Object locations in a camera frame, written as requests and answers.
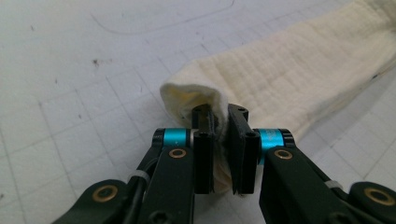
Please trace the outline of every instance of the dark spot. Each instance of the dark spot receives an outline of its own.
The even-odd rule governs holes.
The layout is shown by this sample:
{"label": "dark spot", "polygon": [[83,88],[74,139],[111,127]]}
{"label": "dark spot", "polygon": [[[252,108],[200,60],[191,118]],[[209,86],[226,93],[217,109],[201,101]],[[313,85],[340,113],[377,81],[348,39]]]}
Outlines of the dark spot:
{"label": "dark spot", "polygon": [[92,63],[93,63],[93,65],[95,65],[95,67],[99,67],[99,60],[93,59]]}

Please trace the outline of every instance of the grid pattern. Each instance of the grid pattern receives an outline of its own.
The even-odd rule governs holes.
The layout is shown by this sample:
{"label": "grid pattern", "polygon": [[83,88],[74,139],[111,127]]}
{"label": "grid pattern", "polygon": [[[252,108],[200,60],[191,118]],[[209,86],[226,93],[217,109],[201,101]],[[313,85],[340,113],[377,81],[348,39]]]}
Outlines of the grid pattern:
{"label": "grid pattern", "polygon": [[[130,8],[125,2],[20,1],[0,8],[7,21],[0,27],[2,223],[51,223],[91,184],[125,181],[155,129],[177,127],[159,87],[188,61],[349,1],[224,0],[193,7],[172,1],[141,6],[156,20],[137,28],[135,18],[120,16]],[[393,69],[319,121],[299,143],[346,190],[362,180],[396,189],[395,75]],[[263,223],[258,197],[198,195],[195,223]]]}

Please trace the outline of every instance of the blue metallic cylinder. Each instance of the blue metallic cylinder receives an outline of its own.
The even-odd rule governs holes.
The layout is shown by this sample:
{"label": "blue metallic cylinder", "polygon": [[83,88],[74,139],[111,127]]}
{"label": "blue metallic cylinder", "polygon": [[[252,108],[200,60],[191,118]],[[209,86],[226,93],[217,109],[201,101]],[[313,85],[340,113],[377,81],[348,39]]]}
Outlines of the blue metallic cylinder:
{"label": "blue metallic cylinder", "polygon": [[163,147],[187,147],[187,129],[165,129]]}
{"label": "blue metallic cylinder", "polygon": [[283,147],[285,146],[285,142],[279,129],[259,129],[258,131],[262,140],[262,155],[259,164],[264,165],[266,151],[272,147]]}

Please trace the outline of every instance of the drawn curved line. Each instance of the drawn curved line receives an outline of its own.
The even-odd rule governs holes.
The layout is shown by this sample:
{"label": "drawn curved line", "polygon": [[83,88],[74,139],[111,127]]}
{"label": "drawn curved line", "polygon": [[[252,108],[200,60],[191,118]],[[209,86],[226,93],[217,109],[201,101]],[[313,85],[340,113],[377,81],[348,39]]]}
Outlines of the drawn curved line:
{"label": "drawn curved line", "polygon": [[115,34],[115,35],[140,35],[140,34],[144,34],[144,33],[159,31],[159,30],[161,30],[161,29],[169,28],[169,27],[172,27],[172,26],[176,26],[176,25],[179,25],[179,24],[184,23],[184,22],[196,21],[196,20],[199,20],[199,19],[201,19],[201,18],[203,18],[203,17],[206,17],[206,16],[214,15],[214,14],[216,14],[216,13],[219,13],[219,12],[221,12],[221,11],[224,11],[224,10],[227,10],[227,9],[233,7],[233,4],[234,4],[234,3],[235,3],[235,0],[233,0],[229,6],[224,7],[224,8],[222,8],[222,9],[219,9],[219,10],[216,10],[216,11],[212,11],[212,12],[206,13],[206,14],[204,14],[204,15],[195,17],[195,18],[191,18],[191,19],[187,19],[187,20],[180,21],[180,22],[177,22],[177,23],[165,25],[165,26],[162,26],[162,27],[159,27],[159,28],[147,30],[147,31],[145,31],[145,32],[131,32],[131,33],[127,33],[127,32],[120,32],[120,31],[117,31],[117,30],[112,30],[112,29],[110,29],[110,28],[104,26],[101,22],[99,22],[99,20],[98,20],[95,16],[93,16],[92,14],[90,14],[90,15],[91,15],[92,19],[95,21],[95,23],[96,23],[98,26],[100,26],[102,29],[108,31],[108,32],[111,33],[111,34]]}

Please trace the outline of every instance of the cream fabric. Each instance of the cream fabric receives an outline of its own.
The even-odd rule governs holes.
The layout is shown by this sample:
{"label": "cream fabric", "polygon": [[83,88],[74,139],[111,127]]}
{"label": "cream fabric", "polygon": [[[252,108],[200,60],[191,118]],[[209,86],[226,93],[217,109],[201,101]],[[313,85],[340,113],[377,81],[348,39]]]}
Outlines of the cream fabric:
{"label": "cream fabric", "polygon": [[[252,128],[286,128],[299,139],[396,62],[396,0],[356,0],[270,37],[192,61],[161,87],[165,107],[189,127],[191,109],[210,104],[227,128],[228,103],[249,110]],[[217,152],[217,191],[229,187]]]}

